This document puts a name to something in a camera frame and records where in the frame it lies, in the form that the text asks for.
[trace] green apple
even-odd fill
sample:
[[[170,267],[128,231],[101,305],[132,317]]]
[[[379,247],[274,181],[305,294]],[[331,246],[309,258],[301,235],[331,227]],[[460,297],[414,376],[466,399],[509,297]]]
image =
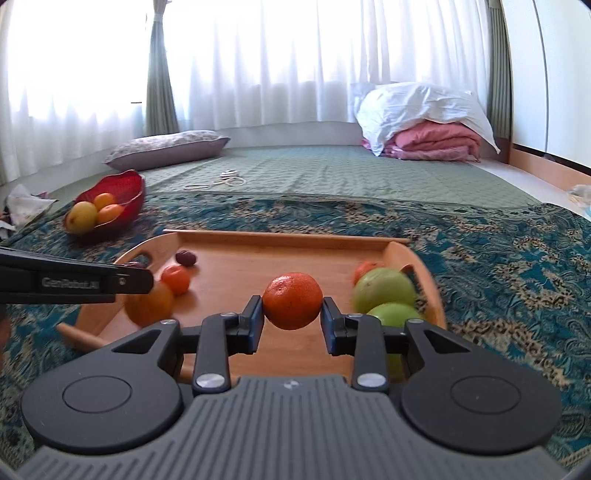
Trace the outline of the green apple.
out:
[[[383,303],[374,307],[368,312],[368,315],[373,315],[379,318],[382,325],[386,327],[404,327],[404,323],[408,319],[422,319],[423,315],[417,312],[414,308],[404,303]]]
[[[384,303],[374,307],[368,312],[379,318],[382,325],[388,327],[404,327],[408,319],[422,319],[423,316],[409,305],[403,303]],[[388,355],[388,373],[390,379],[395,382],[404,380],[404,369],[402,368],[402,356],[396,353]]]
[[[382,303],[414,306],[417,292],[404,273],[392,268],[374,268],[359,279],[353,289],[353,308],[367,313]]]

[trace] pillow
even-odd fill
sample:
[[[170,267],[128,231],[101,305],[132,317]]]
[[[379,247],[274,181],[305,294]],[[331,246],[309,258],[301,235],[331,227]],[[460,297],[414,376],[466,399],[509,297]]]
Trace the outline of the pillow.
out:
[[[149,170],[219,155],[230,141],[211,130],[136,138],[118,146],[105,160],[115,170]]]

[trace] fruit bowl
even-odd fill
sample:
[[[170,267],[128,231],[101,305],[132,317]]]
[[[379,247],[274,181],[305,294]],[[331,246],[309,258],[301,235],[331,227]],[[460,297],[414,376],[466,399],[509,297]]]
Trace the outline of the fruit bowl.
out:
[[[81,235],[69,233],[77,242],[90,244],[102,242],[117,236],[139,215],[145,199],[145,180],[135,170],[127,170],[116,175],[108,175],[101,179],[90,190],[86,190],[76,197],[75,203],[93,202],[101,193],[111,193],[117,199],[117,203],[124,207],[121,214],[110,222],[96,225],[90,232]]]

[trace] white curtain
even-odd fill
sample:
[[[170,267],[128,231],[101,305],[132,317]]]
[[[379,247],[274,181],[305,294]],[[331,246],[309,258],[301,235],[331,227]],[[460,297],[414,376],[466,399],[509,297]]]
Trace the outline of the white curtain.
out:
[[[437,83],[486,109],[486,0],[174,0],[166,16],[182,129],[353,122],[355,82]]]
[[[0,160],[8,181],[142,135],[141,105],[132,102],[145,97],[149,2],[8,4],[0,32]]]

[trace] white pillow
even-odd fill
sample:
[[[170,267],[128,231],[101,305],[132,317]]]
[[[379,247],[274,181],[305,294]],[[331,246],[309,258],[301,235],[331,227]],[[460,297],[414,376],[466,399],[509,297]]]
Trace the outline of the white pillow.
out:
[[[423,120],[466,125],[500,153],[486,114],[467,92],[430,83],[391,83],[370,90],[357,112],[363,136],[376,156],[390,138]]]

